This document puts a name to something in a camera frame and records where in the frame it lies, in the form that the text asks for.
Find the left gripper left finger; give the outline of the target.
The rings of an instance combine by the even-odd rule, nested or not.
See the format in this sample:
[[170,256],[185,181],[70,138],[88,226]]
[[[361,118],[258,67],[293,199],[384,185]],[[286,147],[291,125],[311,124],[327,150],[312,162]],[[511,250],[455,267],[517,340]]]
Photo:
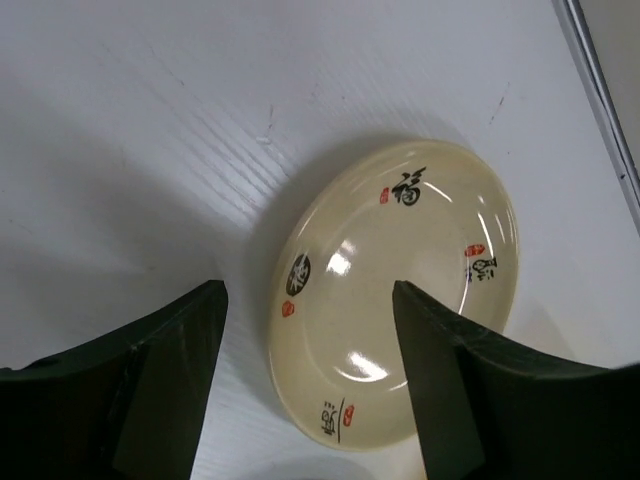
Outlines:
[[209,280],[158,311],[1,371],[5,479],[191,476],[228,310]]

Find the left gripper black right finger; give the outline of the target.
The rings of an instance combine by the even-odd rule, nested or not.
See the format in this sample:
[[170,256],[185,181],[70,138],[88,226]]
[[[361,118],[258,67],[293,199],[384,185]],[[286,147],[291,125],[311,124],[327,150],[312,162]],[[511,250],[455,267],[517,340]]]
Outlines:
[[527,347],[408,281],[393,315],[430,479],[635,479],[639,368]]

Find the beige patterned plate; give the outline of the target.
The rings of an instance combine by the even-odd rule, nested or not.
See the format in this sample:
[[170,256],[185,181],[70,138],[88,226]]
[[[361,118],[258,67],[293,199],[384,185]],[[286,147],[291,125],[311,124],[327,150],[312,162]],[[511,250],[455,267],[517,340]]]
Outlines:
[[357,161],[303,214],[273,276],[268,358],[289,418],[342,451],[412,437],[395,283],[499,332],[518,269],[509,196],[475,153],[417,140]]

